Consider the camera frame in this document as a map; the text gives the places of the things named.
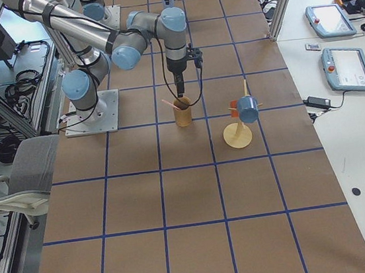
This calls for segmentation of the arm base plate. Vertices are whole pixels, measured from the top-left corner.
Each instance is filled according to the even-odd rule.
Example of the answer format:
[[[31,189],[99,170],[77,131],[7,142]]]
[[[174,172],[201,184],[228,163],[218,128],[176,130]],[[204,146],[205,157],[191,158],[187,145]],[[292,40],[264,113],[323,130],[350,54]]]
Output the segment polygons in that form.
[[[101,22],[110,28],[120,28],[120,6],[102,6],[98,3],[87,4],[82,10],[83,14],[95,21]]]
[[[88,111],[76,110],[69,102],[69,111],[73,116],[67,119],[66,137],[90,136],[118,131],[119,90],[98,91],[98,103]]]

